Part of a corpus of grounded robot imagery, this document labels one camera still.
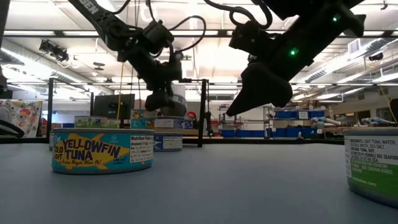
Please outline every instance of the ceiling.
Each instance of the ceiling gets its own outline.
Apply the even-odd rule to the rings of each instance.
[[[97,0],[97,2],[110,11],[115,11],[124,1]],[[254,6],[250,0],[219,0],[215,1],[230,6],[242,6],[254,14],[255,18],[265,24],[266,19],[259,7]],[[388,7],[381,10],[383,0],[365,0],[356,6],[353,11],[357,14],[366,14],[366,30],[396,30],[398,28],[398,0],[388,0]],[[182,19],[193,14],[205,18],[208,29],[234,29],[228,13],[215,9],[203,1],[193,0],[157,0],[152,1],[154,14],[157,19],[162,19],[166,27],[172,27]],[[120,13],[119,18],[130,24],[136,23],[140,27],[145,27],[149,21],[149,11],[144,1],[132,1],[129,7]],[[244,22],[244,16],[236,15],[236,19]],[[274,15],[274,22],[269,29],[286,30],[296,18],[292,17],[285,21],[280,20]],[[200,21],[186,22],[179,29],[202,29]],[[9,15],[7,18],[6,30],[94,30],[94,27],[68,2],[65,0],[12,0]],[[6,40],[19,45],[37,54],[37,62],[43,57],[47,60],[56,62],[49,55],[42,55],[39,46],[43,38],[40,37],[5,37]],[[78,74],[79,76],[93,82],[103,82],[106,78],[112,78],[114,82],[136,82],[132,67],[128,63],[116,61],[117,54],[108,49],[101,39],[91,38],[46,38],[53,44],[59,45],[68,50],[70,60],[67,63],[60,63],[60,66]],[[192,44],[192,38],[176,38],[173,42],[174,48],[187,47]],[[351,38],[339,38],[333,41],[316,58],[315,62],[305,67],[291,82],[302,82],[317,70],[326,67],[335,57],[341,56],[347,51],[348,44],[354,41]],[[195,50],[195,64],[197,74],[193,72],[192,59],[183,61],[184,76],[188,78],[209,78],[211,82],[236,82],[240,78],[241,72],[247,66],[246,52],[228,47],[229,38],[206,38],[203,39]],[[386,52],[391,54],[391,59],[395,54],[395,43],[391,44]],[[185,55],[192,56],[193,51],[184,52]],[[168,51],[165,50],[162,58],[167,58]],[[94,62],[104,63],[103,71],[93,75]],[[338,82],[342,78],[362,72],[366,69],[363,60],[352,61],[346,66],[330,73],[313,82]],[[109,86],[111,90],[116,90],[118,86]],[[326,91],[327,87],[318,88],[320,92]],[[311,89],[296,88],[296,94],[313,91]]]

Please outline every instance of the yellowfin tuna can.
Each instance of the yellowfin tuna can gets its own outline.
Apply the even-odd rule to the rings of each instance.
[[[52,169],[63,174],[115,174],[149,168],[153,130],[58,128]]]

